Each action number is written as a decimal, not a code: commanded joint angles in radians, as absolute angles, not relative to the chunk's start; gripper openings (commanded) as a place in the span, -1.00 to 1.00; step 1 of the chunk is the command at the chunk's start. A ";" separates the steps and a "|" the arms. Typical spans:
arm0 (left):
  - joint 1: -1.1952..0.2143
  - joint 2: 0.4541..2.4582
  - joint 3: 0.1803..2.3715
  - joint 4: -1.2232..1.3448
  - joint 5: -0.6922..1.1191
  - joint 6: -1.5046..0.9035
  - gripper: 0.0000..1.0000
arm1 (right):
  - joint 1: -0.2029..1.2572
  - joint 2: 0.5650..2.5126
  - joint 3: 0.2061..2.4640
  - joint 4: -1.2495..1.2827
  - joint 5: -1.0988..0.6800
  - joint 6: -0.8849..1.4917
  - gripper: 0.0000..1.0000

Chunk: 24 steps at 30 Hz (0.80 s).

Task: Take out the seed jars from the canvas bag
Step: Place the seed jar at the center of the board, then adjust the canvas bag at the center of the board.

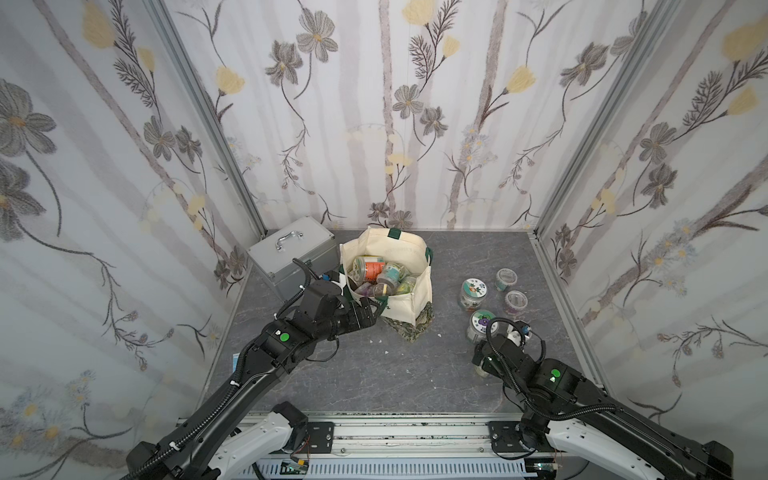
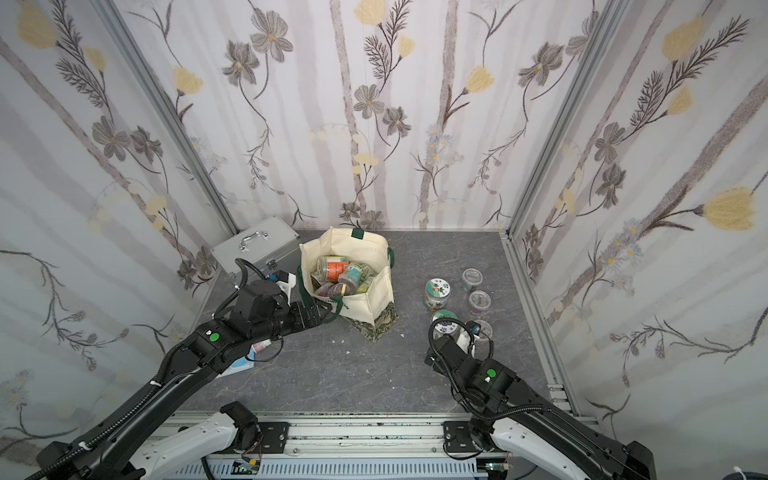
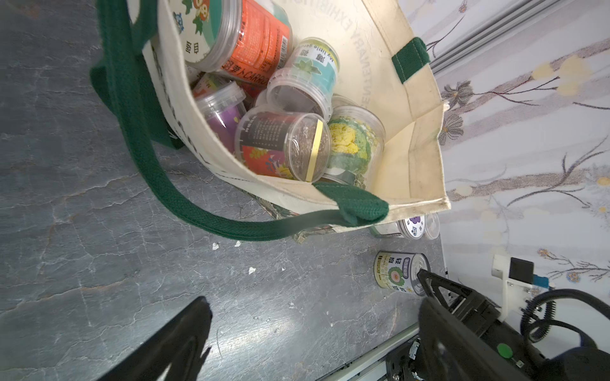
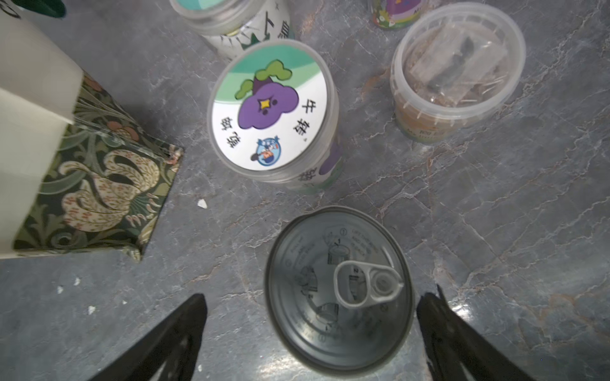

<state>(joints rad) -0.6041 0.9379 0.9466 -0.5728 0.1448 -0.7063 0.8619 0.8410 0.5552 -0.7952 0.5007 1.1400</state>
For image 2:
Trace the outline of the orange sunflower seed cup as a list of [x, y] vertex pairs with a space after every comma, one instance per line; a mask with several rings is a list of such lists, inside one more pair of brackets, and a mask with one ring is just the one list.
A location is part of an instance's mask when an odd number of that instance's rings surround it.
[[474, 290], [468, 296], [470, 312], [475, 316], [484, 315], [491, 307], [490, 295], [482, 290]]

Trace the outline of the large strawberry label jar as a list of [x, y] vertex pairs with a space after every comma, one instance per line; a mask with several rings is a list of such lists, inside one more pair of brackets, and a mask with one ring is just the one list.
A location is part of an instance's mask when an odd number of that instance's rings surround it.
[[450, 283], [442, 278], [432, 278], [425, 284], [424, 303], [432, 311], [444, 309], [450, 295]]

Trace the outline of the clear lid green seed cup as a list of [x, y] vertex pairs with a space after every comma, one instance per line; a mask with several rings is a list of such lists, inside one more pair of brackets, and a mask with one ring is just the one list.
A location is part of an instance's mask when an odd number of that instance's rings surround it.
[[483, 274], [476, 268], [467, 268], [462, 272], [461, 284], [462, 288], [470, 292], [473, 289], [478, 288], [483, 282]]

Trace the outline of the cream canvas tote bag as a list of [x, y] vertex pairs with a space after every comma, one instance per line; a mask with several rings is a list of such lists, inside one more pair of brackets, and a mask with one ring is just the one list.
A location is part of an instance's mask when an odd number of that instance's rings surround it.
[[331, 227], [300, 252], [297, 277], [311, 298], [331, 308], [329, 321], [344, 318], [371, 342], [393, 326], [395, 255], [385, 237]]

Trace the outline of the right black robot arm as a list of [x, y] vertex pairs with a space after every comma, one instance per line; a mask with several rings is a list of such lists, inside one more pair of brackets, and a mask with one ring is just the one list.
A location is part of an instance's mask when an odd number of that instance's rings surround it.
[[500, 362], [478, 360], [450, 336], [431, 338], [425, 362], [444, 375], [471, 414], [470, 436], [485, 450], [520, 456], [558, 479], [655, 479], [651, 451], [623, 444], [555, 406]]

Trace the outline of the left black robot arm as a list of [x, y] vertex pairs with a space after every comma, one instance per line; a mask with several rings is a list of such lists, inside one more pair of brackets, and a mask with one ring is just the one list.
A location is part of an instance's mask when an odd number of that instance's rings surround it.
[[132, 463], [149, 436], [195, 393], [264, 340], [282, 340], [335, 320], [338, 302], [317, 301], [305, 287], [289, 301], [280, 286], [256, 280], [239, 286], [200, 325], [165, 354], [150, 380], [86, 433], [55, 441], [37, 456], [35, 479], [146, 479]]

